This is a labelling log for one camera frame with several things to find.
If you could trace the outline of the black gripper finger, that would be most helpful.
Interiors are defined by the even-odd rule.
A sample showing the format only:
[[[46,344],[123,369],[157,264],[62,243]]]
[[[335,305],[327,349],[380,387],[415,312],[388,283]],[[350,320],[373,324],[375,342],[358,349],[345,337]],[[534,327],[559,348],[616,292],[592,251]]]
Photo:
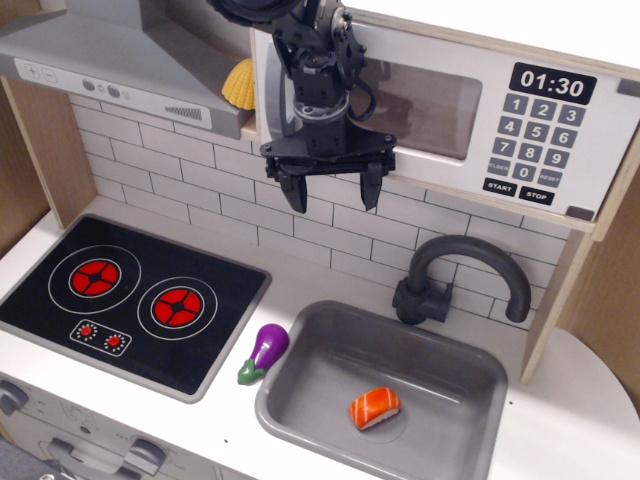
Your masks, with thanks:
[[[383,177],[384,168],[380,162],[369,163],[360,173],[360,195],[366,210],[377,206]]]
[[[302,175],[280,171],[278,183],[290,207],[301,214],[307,212],[307,183]]]

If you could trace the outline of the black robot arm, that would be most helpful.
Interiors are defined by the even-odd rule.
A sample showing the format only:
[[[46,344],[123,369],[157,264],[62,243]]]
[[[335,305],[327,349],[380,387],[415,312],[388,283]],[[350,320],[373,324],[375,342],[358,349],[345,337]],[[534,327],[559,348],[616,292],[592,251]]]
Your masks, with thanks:
[[[290,207],[307,210],[309,176],[356,173],[366,209],[376,207],[384,177],[395,168],[392,134],[362,128],[375,112],[370,101],[354,112],[351,92],[374,94],[360,75],[367,49],[355,36],[352,15],[340,1],[214,1],[228,21],[271,35],[279,62],[294,87],[299,130],[260,148],[266,174]]]

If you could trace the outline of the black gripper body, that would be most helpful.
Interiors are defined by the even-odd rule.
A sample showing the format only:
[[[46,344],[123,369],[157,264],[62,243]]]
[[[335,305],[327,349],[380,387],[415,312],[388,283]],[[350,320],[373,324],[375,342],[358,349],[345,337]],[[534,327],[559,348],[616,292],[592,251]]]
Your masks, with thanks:
[[[311,107],[294,110],[300,127],[260,147],[267,175],[280,182],[308,176],[378,172],[396,169],[396,137],[354,124],[346,110]]]

